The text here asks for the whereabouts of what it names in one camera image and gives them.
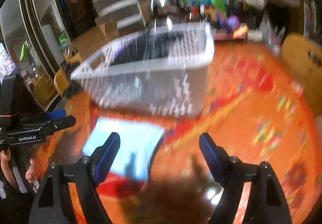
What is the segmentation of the person's left hand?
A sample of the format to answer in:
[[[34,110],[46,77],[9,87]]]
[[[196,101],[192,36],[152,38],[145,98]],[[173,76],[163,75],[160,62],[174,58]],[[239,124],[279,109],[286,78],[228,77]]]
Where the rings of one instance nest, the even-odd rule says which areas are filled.
[[[18,190],[22,187],[22,178],[14,159],[11,157],[10,149],[1,151],[1,170],[7,182]],[[29,168],[25,173],[25,179],[33,184],[37,180],[35,158],[30,158]]]

